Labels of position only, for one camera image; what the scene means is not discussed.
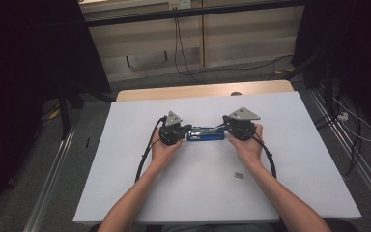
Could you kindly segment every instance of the power strip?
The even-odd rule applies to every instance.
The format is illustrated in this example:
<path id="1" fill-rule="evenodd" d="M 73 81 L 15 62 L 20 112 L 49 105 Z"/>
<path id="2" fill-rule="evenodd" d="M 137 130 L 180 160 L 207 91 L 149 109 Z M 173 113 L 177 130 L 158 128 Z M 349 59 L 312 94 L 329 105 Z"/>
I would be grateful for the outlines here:
<path id="1" fill-rule="evenodd" d="M 170 0 L 168 10 L 182 10 L 191 8 L 191 0 Z"/>
<path id="2" fill-rule="evenodd" d="M 342 121 L 348 120 L 348 113 L 347 112 L 339 112 L 338 119 Z"/>

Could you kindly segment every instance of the person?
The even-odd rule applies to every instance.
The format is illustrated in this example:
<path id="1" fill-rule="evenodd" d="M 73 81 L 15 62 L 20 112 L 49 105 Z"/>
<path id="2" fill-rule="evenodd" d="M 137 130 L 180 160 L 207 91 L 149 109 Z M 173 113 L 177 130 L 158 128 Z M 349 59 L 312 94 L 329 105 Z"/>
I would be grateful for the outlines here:
<path id="1" fill-rule="evenodd" d="M 263 126 L 256 124 L 258 139 L 262 138 Z M 158 130 L 153 137 L 152 161 L 140 179 L 116 202 L 100 225 L 99 232 L 129 231 L 158 174 L 170 164 L 175 152 L 182 146 L 165 146 L 159 140 Z M 260 161 L 262 147 L 253 139 L 240 141 L 230 135 L 229 141 L 237 150 L 238 157 L 249 170 L 255 182 L 279 213 L 288 231 L 330 231 L 324 220 L 306 203 L 280 184 Z"/>

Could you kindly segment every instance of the wire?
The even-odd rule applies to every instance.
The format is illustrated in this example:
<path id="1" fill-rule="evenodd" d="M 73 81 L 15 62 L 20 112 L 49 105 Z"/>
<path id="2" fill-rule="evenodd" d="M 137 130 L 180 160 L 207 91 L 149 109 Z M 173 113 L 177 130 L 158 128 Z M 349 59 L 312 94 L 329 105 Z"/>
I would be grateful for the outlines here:
<path id="1" fill-rule="evenodd" d="M 364 123 L 367 127 L 370 128 L 371 130 L 371 126 L 366 123 L 363 119 L 359 118 L 358 116 L 356 116 L 351 110 L 349 110 L 347 107 L 345 107 L 343 104 L 341 104 L 337 99 L 334 99 L 340 106 L 342 106 L 342 108 L 344 108 L 346 111 L 348 111 L 348 113 L 350 113 L 351 115 L 355 116 L 356 118 L 358 118 L 362 123 Z M 364 141 L 367 141 L 367 142 L 371 142 L 371 139 L 367 139 L 367 138 L 364 138 L 356 133 L 354 133 L 352 130 L 350 130 L 344 123 L 343 123 L 343 120 L 342 120 L 342 124 L 344 126 L 345 129 L 347 129 L 350 133 L 352 133 L 353 135 L 355 135 L 356 137 L 359 137 L 360 139 L 363 139 Z"/>
<path id="2" fill-rule="evenodd" d="M 275 75 L 275 63 L 276 63 L 277 61 L 280 61 L 280 60 L 282 60 L 282 59 L 284 59 L 284 58 L 292 57 L 292 56 L 294 56 L 294 55 L 280 56 L 280 57 L 276 57 L 275 59 L 273 59 L 273 61 L 272 61 L 272 74 L 271 74 L 270 77 L 268 77 L 267 80 L 271 80 L 271 79 L 273 78 L 273 76 Z"/>
<path id="3" fill-rule="evenodd" d="M 264 151 L 265 151 L 265 154 L 267 155 L 267 158 L 268 158 L 268 161 L 270 162 L 270 167 L 271 167 L 271 174 L 272 176 L 276 179 L 276 168 L 275 168 L 275 163 L 273 162 L 273 158 L 272 158 L 272 153 L 270 152 L 270 150 L 268 150 L 268 148 L 265 146 L 265 144 L 259 139 L 259 138 L 256 138 L 255 137 L 255 134 L 260 137 L 260 135 L 258 135 L 257 132 L 254 133 L 254 135 L 252 136 L 251 134 L 247 133 L 245 130 L 242 130 L 241 128 L 237 128 L 238 130 L 242 131 L 243 133 L 245 133 L 245 135 L 248 135 L 249 137 L 251 137 L 254 141 L 256 141 L 262 148 L 264 148 Z"/>
<path id="4" fill-rule="evenodd" d="M 317 130 L 318 130 L 318 129 L 321 129 L 321 128 L 323 128 L 323 127 L 325 127 L 325 126 L 327 126 L 327 125 L 333 123 L 333 122 L 337 119 L 338 115 L 339 115 L 339 111 L 338 111 L 338 112 L 334 115 L 334 117 L 332 117 L 329 121 L 327 121 L 326 123 L 324 123 L 324 124 L 322 124 L 322 125 L 316 127 L 316 129 L 317 129 Z"/>
<path id="5" fill-rule="evenodd" d="M 357 116 L 359 115 L 359 110 L 357 108 L 357 105 L 355 104 L 355 101 L 354 101 L 354 106 L 355 106 L 355 111 L 356 111 L 356 114 Z M 352 120 L 354 121 L 354 123 L 357 125 L 357 134 L 360 135 L 361 133 L 361 124 L 360 124 L 360 120 L 356 120 L 355 117 L 353 115 L 352 116 Z M 348 179 L 348 175 L 352 172 L 352 170 L 355 168 L 355 166 L 357 165 L 357 161 L 359 160 L 360 158 L 360 152 L 361 152 L 361 148 L 362 148 L 362 141 L 360 140 L 359 137 L 355 137 L 355 140 L 352 144 L 352 149 L 351 149 L 351 162 L 350 162 L 350 165 L 349 165 L 349 168 L 348 168 L 348 171 L 344 174 L 344 176 L 346 177 L 346 179 Z"/>
<path id="6" fill-rule="evenodd" d="M 182 54 L 183 54 L 183 59 L 185 61 L 185 68 L 186 68 L 186 70 L 188 72 L 188 74 L 185 74 L 185 75 L 190 75 L 198 83 L 207 84 L 207 83 L 205 83 L 203 81 L 200 81 L 200 80 L 196 79 L 194 77 L 194 75 L 189 71 L 188 64 L 186 63 L 185 50 L 183 48 L 183 40 L 182 40 L 182 34 L 181 34 L 181 30 L 180 30 L 180 22 L 179 22 L 179 19 L 177 17 L 174 18 L 174 20 L 176 22 L 176 51 L 174 53 L 174 63 L 176 65 L 177 72 L 179 72 L 179 74 L 184 75 L 184 73 L 180 72 L 179 67 L 177 66 L 177 43 L 178 43 L 178 39 L 180 39 L 180 46 L 182 47 Z"/>
<path id="7" fill-rule="evenodd" d="M 155 141 L 153 144 L 152 144 L 152 141 L 153 141 L 153 137 L 156 133 L 156 130 L 157 130 L 157 126 L 160 122 L 164 122 L 165 120 L 165 116 L 158 119 L 158 121 L 156 122 L 156 125 L 155 127 L 153 128 L 153 132 L 152 132 L 152 136 L 150 136 L 150 140 L 149 140 L 149 143 L 147 144 L 147 147 L 146 147 L 146 151 L 144 151 L 144 154 L 143 156 L 141 156 L 141 161 L 138 165 L 138 168 L 137 168 L 137 174 L 135 176 L 135 183 L 138 181 L 138 179 L 140 178 L 140 175 L 141 175 L 141 169 L 143 169 L 143 165 L 144 165 L 144 161 L 146 160 L 147 156 L 149 155 L 149 152 L 150 150 L 152 149 L 153 145 L 155 145 L 159 140 Z"/>
<path id="8" fill-rule="evenodd" d="M 185 56 L 185 53 L 184 53 L 184 47 L 183 47 L 183 41 L 182 41 L 182 35 L 181 35 L 181 29 L 180 29 L 180 22 L 179 22 L 179 19 L 177 17 L 174 18 L 174 19 L 175 19 L 175 22 L 176 22 L 176 48 L 175 48 L 175 53 L 174 53 L 174 64 L 176 65 L 176 70 L 181 75 L 190 75 L 196 82 L 199 82 L 199 83 L 202 83 L 202 84 L 207 84 L 207 83 L 204 83 L 200 80 L 197 80 L 195 78 L 195 75 L 197 75 L 199 73 L 216 72 L 216 71 L 250 71 L 250 70 L 257 70 L 257 69 L 261 69 L 261 68 L 267 67 L 269 65 L 272 65 L 275 62 L 277 62 L 277 61 L 279 61 L 283 58 L 294 56 L 294 55 L 279 56 L 279 57 L 276 57 L 275 59 L 273 59 L 273 61 L 271 61 L 271 62 L 269 62 L 265 65 L 250 67 L 250 68 L 222 68 L 222 69 L 202 70 L 202 71 L 197 71 L 197 72 L 191 72 L 188 68 L 188 65 L 187 65 L 187 62 L 186 62 L 186 56 Z M 180 41 L 180 46 L 182 48 L 183 59 L 185 61 L 185 67 L 186 67 L 187 72 L 181 72 L 179 67 L 178 67 L 178 64 L 177 64 L 178 41 Z"/>

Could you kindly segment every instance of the white cable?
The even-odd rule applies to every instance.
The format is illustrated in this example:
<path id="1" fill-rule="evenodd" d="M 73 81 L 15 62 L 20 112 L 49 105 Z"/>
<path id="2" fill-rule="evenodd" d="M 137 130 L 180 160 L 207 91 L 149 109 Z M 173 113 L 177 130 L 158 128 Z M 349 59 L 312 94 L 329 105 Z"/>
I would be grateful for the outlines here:
<path id="1" fill-rule="evenodd" d="M 333 98 L 340 106 L 342 106 L 342 108 L 344 108 L 346 111 L 348 111 L 348 113 L 350 113 L 350 114 L 352 114 L 353 116 L 355 116 L 356 118 L 358 118 L 361 122 L 363 122 L 366 126 L 368 126 L 369 128 L 370 128 L 370 130 L 371 130 L 371 126 L 368 124 L 368 123 L 366 123 L 365 121 L 363 121 L 363 119 L 361 119 L 361 118 L 359 118 L 359 117 L 357 117 L 353 112 L 351 112 L 351 110 L 349 110 L 348 108 L 346 108 L 345 106 L 343 106 L 343 104 L 341 104 L 336 98 Z M 356 136 L 356 137 L 358 137 L 358 138 L 361 138 L 361 139 L 363 139 L 363 140 L 365 140 L 365 141 L 367 141 L 367 142 L 371 142 L 371 139 L 367 139 L 367 138 L 364 138 L 364 137 L 362 137 L 362 136 L 359 136 L 359 135 L 357 135 L 355 132 L 353 132 L 351 129 L 349 129 L 346 125 L 345 125 L 345 123 L 343 122 L 343 120 L 342 120 L 342 125 L 343 125 L 343 127 L 345 128 L 345 129 L 347 129 L 350 133 L 352 133 L 354 136 Z"/>

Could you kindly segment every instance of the wall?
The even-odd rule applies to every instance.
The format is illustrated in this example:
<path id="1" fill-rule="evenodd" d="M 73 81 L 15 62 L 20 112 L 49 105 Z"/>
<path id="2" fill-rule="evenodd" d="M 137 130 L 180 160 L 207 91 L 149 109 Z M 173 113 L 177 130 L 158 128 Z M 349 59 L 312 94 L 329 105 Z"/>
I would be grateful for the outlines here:
<path id="1" fill-rule="evenodd" d="M 192 7 L 224 6 L 253 0 L 194 0 Z M 80 4 L 87 19 L 168 10 L 168 1 L 99 1 Z M 302 7 L 180 18 L 186 60 L 191 69 L 272 60 L 292 54 Z M 109 81 L 173 73 L 174 19 L 90 28 Z M 164 61 L 163 52 L 169 55 Z M 126 56 L 130 67 L 126 65 Z M 156 57 L 153 65 L 140 64 Z M 178 56 L 178 65 L 185 69 Z"/>

